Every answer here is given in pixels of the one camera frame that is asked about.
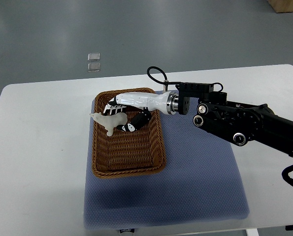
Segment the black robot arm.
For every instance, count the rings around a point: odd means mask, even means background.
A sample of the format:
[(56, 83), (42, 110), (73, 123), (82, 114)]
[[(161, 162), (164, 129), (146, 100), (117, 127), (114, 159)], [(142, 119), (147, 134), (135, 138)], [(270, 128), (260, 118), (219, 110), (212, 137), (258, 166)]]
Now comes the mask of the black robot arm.
[[(190, 99), (197, 99), (193, 124), (236, 146), (257, 141), (293, 157), (293, 121), (279, 117), (267, 104), (251, 105), (227, 100), (227, 93), (214, 84), (173, 82), (177, 95), (168, 99), (170, 112), (186, 115)], [(283, 180), (293, 187), (293, 165), (282, 171)]]

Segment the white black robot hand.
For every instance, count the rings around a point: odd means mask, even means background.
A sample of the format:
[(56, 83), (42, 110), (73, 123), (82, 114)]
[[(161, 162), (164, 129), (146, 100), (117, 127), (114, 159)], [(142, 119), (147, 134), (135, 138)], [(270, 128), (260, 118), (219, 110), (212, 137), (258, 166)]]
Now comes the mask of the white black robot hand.
[(173, 115), (178, 111), (179, 95), (172, 91), (162, 94), (146, 92), (125, 92), (116, 95), (105, 105), (103, 114), (114, 115), (127, 107), (135, 107), (140, 112), (127, 124), (118, 125), (117, 129), (134, 132), (149, 123), (152, 111), (158, 110), (165, 115)]

